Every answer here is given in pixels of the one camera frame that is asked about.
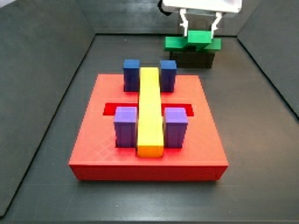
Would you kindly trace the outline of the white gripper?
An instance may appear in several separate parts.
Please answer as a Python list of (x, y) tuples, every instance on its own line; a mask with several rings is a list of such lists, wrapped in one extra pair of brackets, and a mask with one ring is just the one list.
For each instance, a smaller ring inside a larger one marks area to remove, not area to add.
[(162, 0), (162, 9), (180, 9), (180, 27), (182, 28), (182, 36), (188, 35), (188, 20), (185, 17), (186, 9), (216, 11), (216, 18), (210, 24), (210, 38), (213, 39), (214, 31), (218, 29), (217, 25), (222, 17), (222, 13), (238, 13), (241, 9), (241, 0)]

